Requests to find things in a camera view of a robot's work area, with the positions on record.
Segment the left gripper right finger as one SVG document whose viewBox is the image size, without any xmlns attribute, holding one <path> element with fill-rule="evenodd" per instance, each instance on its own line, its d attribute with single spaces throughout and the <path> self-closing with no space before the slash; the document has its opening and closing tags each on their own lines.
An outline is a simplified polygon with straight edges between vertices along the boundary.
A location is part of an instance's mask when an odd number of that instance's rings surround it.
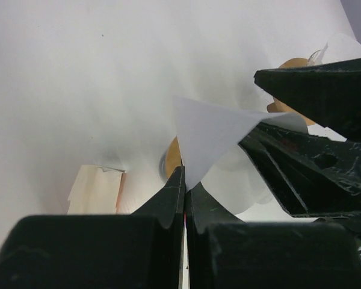
<svg viewBox="0 0 361 289">
<path fill-rule="evenodd" d="M 191 288 L 361 288 L 352 235 L 334 223 L 244 222 L 202 185 L 185 196 Z"/>
</svg>

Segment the orange coffee filter pack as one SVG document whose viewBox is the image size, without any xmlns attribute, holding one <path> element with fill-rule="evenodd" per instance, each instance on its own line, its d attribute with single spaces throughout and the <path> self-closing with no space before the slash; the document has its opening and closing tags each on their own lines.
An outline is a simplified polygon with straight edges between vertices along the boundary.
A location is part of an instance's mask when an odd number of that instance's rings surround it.
<svg viewBox="0 0 361 289">
<path fill-rule="evenodd" d="M 72 185 L 68 214 L 116 214 L 126 173 L 109 167 L 82 165 Z"/>
</svg>

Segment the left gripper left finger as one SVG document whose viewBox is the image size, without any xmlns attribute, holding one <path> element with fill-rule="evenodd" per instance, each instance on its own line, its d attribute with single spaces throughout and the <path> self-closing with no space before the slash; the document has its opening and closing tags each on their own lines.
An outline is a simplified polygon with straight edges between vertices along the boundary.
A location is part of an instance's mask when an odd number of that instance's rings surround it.
<svg viewBox="0 0 361 289">
<path fill-rule="evenodd" d="M 0 288 L 180 288 L 185 169 L 131 214 L 38 215 L 0 249 Z"/>
</svg>

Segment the white paper coffee filter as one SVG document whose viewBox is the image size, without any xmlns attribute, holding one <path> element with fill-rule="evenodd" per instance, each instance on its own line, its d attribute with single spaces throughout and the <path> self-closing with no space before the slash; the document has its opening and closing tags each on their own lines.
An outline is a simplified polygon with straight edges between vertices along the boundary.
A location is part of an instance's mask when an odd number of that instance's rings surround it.
<svg viewBox="0 0 361 289">
<path fill-rule="evenodd" d="M 320 50 L 314 64 L 328 64 L 361 58 L 361 44 L 354 38 L 337 33 Z"/>
</svg>

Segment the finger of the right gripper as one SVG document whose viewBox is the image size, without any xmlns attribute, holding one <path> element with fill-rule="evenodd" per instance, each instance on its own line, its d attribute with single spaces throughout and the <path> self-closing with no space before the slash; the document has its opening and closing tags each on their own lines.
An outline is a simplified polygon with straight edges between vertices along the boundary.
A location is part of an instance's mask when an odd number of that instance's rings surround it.
<svg viewBox="0 0 361 289">
<path fill-rule="evenodd" d="M 290 216 L 361 232 L 361 142 L 260 123 L 238 145 Z"/>
<path fill-rule="evenodd" d="M 361 141 L 361 58 L 317 66 L 263 69 L 255 84 L 315 123 Z"/>
</svg>

